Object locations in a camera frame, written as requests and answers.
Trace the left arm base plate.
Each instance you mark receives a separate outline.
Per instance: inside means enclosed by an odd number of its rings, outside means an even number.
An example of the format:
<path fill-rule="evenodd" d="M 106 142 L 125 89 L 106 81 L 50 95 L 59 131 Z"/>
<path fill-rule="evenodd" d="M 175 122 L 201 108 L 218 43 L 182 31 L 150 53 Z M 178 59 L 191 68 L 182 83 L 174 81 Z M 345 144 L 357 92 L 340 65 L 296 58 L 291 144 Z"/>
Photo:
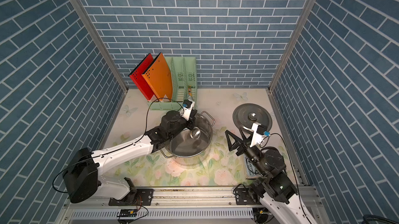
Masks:
<path fill-rule="evenodd" d="M 120 200 L 110 198 L 109 206 L 150 206 L 154 189 L 144 188 L 131 190 Z"/>

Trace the orange folder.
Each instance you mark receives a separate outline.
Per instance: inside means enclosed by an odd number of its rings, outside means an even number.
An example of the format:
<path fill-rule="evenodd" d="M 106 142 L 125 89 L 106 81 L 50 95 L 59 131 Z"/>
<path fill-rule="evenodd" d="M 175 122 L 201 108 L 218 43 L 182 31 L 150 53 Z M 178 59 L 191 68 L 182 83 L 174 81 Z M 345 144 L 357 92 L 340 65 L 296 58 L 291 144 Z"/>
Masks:
<path fill-rule="evenodd" d="M 172 99 L 171 71 L 162 52 L 144 70 L 142 77 L 152 89 L 156 98 Z"/>

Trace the aluminium front rail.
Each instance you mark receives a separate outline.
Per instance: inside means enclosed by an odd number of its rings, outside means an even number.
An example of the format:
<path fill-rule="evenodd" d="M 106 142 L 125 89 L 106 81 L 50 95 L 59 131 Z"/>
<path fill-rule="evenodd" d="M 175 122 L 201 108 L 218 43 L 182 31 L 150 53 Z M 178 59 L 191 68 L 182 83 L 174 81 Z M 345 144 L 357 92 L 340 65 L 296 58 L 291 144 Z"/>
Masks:
<path fill-rule="evenodd" d="M 150 206 L 109 206 L 106 198 L 67 204 L 58 224 L 280 224 L 261 205 L 237 205 L 234 187 L 156 187 Z M 326 210 L 313 186 L 300 186 L 300 197 L 316 224 L 328 224 Z M 118 218 L 122 209 L 137 209 L 136 218 Z"/>

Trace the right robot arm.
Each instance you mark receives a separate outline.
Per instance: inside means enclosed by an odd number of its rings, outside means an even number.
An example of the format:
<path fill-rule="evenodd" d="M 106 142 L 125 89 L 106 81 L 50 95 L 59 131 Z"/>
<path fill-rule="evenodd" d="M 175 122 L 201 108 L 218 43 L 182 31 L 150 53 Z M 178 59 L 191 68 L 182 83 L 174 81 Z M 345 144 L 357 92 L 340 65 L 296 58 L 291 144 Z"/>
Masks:
<path fill-rule="evenodd" d="M 241 137 L 225 131 L 229 151 L 245 155 L 260 174 L 248 189 L 249 197 L 262 204 L 281 224 L 315 224 L 316 220 L 303 203 L 296 185 L 286 174 L 283 156 L 275 147 L 250 146 L 250 138 L 240 130 Z"/>

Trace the green file organizer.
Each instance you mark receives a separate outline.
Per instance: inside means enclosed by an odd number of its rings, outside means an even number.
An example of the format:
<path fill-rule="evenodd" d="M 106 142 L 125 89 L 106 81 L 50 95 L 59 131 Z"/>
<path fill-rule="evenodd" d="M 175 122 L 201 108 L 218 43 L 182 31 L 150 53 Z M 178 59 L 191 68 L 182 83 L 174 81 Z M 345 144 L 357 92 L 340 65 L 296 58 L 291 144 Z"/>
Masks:
<path fill-rule="evenodd" d="M 197 72 L 196 57 L 165 57 L 171 71 L 173 94 L 172 102 L 162 100 L 161 102 L 148 101 L 150 110 L 169 111 L 180 110 L 180 104 L 188 98 L 188 86 L 192 86 L 192 98 L 197 100 Z"/>

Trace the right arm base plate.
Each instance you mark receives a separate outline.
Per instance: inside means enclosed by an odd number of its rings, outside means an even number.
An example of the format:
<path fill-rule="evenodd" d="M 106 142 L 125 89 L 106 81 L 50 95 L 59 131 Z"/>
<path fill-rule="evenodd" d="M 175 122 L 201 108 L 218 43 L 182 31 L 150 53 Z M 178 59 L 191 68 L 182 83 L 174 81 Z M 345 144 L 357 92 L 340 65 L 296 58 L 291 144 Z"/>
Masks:
<path fill-rule="evenodd" d="M 261 205 L 260 197 L 251 189 L 237 188 L 233 194 L 237 205 Z"/>

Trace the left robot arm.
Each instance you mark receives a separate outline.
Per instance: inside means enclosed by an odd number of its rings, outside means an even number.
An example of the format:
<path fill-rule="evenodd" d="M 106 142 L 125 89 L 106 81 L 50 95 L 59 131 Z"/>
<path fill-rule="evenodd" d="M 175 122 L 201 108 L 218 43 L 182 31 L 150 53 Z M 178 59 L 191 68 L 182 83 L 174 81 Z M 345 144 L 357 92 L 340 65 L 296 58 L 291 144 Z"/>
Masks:
<path fill-rule="evenodd" d="M 62 172 L 66 192 L 71 203 L 80 203 L 92 197 L 104 186 L 100 176 L 110 169 L 134 158 L 155 153 L 167 147 L 171 140 L 185 129 L 192 129 L 197 110 L 185 110 L 186 117 L 178 111 L 168 111 L 159 126 L 147 130 L 140 137 L 125 144 L 104 150 L 83 148 L 75 153 Z"/>

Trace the small circuit board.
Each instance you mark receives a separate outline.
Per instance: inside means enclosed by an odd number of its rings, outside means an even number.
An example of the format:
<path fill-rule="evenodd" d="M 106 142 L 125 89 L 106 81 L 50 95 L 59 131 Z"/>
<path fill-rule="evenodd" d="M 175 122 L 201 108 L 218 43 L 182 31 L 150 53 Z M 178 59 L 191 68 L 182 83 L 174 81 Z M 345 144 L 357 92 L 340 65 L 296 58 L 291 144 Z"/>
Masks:
<path fill-rule="evenodd" d="M 137 209 L 122 209 L 119 214 L 118 214 L 118 218 L 136 218 L 138 214 L 138 210 Z"/>

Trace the steel pot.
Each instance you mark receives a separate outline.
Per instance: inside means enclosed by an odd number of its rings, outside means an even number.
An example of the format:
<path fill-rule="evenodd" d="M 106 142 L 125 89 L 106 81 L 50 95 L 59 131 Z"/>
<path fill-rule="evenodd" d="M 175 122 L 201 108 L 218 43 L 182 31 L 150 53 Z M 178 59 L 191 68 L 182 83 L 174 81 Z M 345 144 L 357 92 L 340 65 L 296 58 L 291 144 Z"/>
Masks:
<path fill-rule="evenodd" d="M 190 137 L 191 130 L 186 128 L 173 138 L 167 147 L 161 149 L 162 155 L 185 168 L 198 166 L 205 161 L 211 150 L 210 146 L 215 123 L 215 119 L 208 112 L 197 113 L 195 127 L 201 130 L 200 138 L 192 139 Z"/>

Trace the red folder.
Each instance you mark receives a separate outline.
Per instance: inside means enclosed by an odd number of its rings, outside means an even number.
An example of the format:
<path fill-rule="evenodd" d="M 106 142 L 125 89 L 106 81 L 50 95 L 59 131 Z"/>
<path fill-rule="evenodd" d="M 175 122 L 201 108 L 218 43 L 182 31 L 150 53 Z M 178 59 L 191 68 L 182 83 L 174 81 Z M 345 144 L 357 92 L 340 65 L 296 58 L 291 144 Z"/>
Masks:
<path fill-rule="evenodd" d="M 155 58 L 149 53 L 147 56 L 135 67 L 135 69 L 129 74 L 129 77 L 144 95 L 148 101 L 152 101 L 155 94 L 144 79 L 143 74 L 147 71 L 148 67 L 154 62 Z"/>

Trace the small item in organizer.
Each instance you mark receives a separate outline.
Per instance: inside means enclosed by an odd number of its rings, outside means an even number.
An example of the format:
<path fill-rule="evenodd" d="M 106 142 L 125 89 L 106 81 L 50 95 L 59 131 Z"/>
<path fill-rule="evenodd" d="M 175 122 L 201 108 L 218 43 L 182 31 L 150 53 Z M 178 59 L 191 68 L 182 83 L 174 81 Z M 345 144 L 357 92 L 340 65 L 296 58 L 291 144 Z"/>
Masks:
<path fill-rule="evenodd" d="M 192 99 L 192 86 L 188 86 L 188 90 L 187 90 L 187 96 L 188 96 L 188 99 Z"/>

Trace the colourful children's book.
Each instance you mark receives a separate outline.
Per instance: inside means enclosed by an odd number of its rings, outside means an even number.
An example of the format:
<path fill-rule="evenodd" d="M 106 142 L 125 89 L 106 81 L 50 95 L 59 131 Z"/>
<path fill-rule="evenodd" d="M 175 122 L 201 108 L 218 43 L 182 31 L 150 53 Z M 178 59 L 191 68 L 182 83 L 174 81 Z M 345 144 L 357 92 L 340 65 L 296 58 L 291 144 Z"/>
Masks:
<path fill-rule="evenodd" d="M 246 179 L 256 179 L 261 177 L 261 173 L 258 172 L 246 155 L 244 155 L 244 163 L 246 169 Z"/>

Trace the steel pot lid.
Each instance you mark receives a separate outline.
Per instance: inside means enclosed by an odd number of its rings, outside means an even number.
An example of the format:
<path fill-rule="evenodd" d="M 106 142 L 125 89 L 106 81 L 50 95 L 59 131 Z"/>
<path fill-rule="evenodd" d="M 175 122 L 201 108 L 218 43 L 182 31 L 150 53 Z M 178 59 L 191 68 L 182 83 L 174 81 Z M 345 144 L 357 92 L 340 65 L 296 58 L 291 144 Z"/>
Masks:
<path fill-rule="evenodd" d="M 259 123 L 266 126 L 266 131 L 272 128 L 272 118 L 270 113 L 263 107 L 253 104 L 244 103 L 236 107 L 233 114 L 233 122 L 240 129 L 251 130 L 253 123 Z"/>

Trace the metal ladle spoon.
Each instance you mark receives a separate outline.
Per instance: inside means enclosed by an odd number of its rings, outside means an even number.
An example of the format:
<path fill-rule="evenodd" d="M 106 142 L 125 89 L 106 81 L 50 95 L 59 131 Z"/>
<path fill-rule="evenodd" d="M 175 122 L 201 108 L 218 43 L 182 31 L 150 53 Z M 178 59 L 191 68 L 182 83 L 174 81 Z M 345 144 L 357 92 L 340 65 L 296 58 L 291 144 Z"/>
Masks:
<path fill-rule="evenodd" d="M 192 139 L 199 139 L 201 136 L 201 130 L 198 127 L 194 127 L 191 131 L 190 131 L 190 137 Z"/>

